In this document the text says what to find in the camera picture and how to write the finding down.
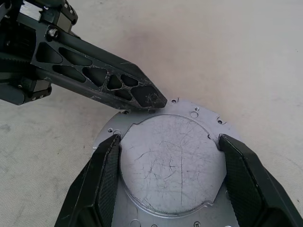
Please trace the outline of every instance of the scratched metal surface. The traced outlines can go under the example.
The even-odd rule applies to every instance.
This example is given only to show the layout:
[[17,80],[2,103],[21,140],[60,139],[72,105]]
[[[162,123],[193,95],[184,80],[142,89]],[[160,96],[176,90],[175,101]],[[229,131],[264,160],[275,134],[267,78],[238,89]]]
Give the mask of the scratched metal surface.
[[237,226],[222,191],[226,168],[217,144],[221,133],[240,138],[217,113],[179,98],[154,113],[117,113],[94,147],[114,133],[122,136],[114,227],[133,220],[144,226]]
[[133,125],[121,141],[122,178],[151,212],[168,216],[213,202],[226,174],[224,153],[196,122],[161,115]]

